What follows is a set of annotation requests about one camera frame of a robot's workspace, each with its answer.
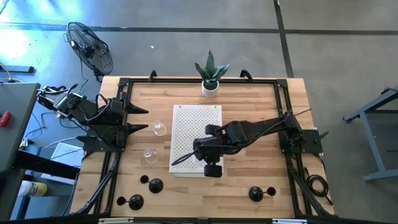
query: gray floor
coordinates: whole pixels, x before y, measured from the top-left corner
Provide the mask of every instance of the gray floor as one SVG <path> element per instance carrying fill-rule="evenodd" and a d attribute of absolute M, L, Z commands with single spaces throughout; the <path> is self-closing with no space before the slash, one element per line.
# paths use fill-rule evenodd
<path fill-rule="evenodd" d="M 286 29 L 394 30 L 397 1 L 280 0 Z M 277 29 L 272 0 L 248 1 L 61 1 L 10 0 L 0 22 L 60 25 L 80 21 L 102 27 L 202 27 Z M 227 76 L 248 69 L 254 77 L 287 77 L 279 34 L 172 32 L 97 32 L 108 43 L 115 69 L 111 75 L 197 75 L 211 49 L 216 63 L 232 62 Z M 398 35 L 288 35 L 295 78 L 304 78 L 314 122 L 329 131 L 323 140 L 326 174 L 337 215 L 397 222 L 398 178 L 365 184 L 362 176 L 377 170 L 362 124 L 345 124 L 342 116 L 398 85 Z M 33 75 L 14 74 L 42 85 L 83 83 L 80 61 L 63 40 L 63 32 L 0 29 L 0 61 L 31 65 Z M 94 98 L 100 84 L 90 81 L 84 94 Z M 46 112 L 36 105 L 36 115 Z M 62 128 L 45 115 L 48 127 L 36 143 L 81 134 Z M 27 132 L 37 128 L 30 120 Z M 398 164 L 396 155 L 389 158 Z M 59 215 L 67 197 L 31 202 L 27 217 Z M 47 204 L 52 209 L 38 205 Z"/>

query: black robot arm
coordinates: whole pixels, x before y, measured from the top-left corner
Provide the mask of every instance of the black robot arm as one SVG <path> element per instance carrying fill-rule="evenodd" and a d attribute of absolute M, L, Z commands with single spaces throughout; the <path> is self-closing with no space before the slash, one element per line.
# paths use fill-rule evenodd
<path fill-rule="evenodd" d="M 221 177 L 222 167 L 216 165 L 223 155 L 235 155 L 241 149 L 250 146 L 262 136 L 283 131 L 292 145 L 300 144 L 302 129 L 294 115 L 286 112 L 278 118 L 255 123 L 232 121 L 224 126 L 209 124 L 206 134 L 212 137 L 195 139 L 194 155 L 198 160 L 205 160 L 205 176 Z"/>
<path fill-rule="evenodd" d="M 72 93 L 77 84 L 70 88 L 45 86 L 37 92 L 37 101 L 59 116 L 75 119 L 81 125 L 89 127 L 87 136 L 78 136 L 84 142 L 85 151 L 121 152 L 126 146 L 127 137 L 138 130 L 148 127 L 146 124 L 123 124 L 125 112 L 129 114 L 148 113 L 127 102 L 127 93 L 121 92 L 117 98 L 106 99 L 98 94 L 95 101 L 86 96 Z M 98 100 L 102 98 L 106 103 L 98 107 Z"/>

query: white pot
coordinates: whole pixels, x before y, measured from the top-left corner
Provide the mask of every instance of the white pot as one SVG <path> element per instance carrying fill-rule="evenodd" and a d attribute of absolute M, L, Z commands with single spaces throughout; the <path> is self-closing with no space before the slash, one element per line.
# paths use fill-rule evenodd
<path fill-rule="evenodd" d="M 205 88 L 205 82 L 202 81 L 201 83 L 201 92 L 203 93 L 203 96 L 205 97 L 215 97 L 218 94 L 218 87 L 220 84 L 217 81 L 217 87 L 214 90 L 207 90 Z"/>

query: pegboard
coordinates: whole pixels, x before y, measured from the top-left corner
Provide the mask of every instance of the pegboard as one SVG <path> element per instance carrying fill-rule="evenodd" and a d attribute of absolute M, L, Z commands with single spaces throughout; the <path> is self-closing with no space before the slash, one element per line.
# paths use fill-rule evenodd
<path fill-rule="evenodd" d="M 205 134 L 207 124 L 222 126 L 221 105 L 174 105 L 172 142 L 170 148 L 169 172 L 176 177 L 204 177 L 204 161 L 195 156 L 171 166 L 176 159 L 193 151 L 193 140 L 210 137 Z M 218 165 L 223 165 L 221 158 Z"/>

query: wine glass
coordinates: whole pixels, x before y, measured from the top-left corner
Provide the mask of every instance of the wine glass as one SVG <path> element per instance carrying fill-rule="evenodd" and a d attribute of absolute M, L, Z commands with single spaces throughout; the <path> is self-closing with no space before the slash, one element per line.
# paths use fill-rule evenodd
<path fill-rule="evenodd" d="M 148 164 L 154 164 L 157 161 L 157 153 L 154 150 L 146 149 L 144 151 L 144 158 Z"/>
<path fill-rule="evenodd" d="M 166 126 L 162 122 L 154 121 L 154 132 L 157 136 L 163 136 L 166 131 Z"/>

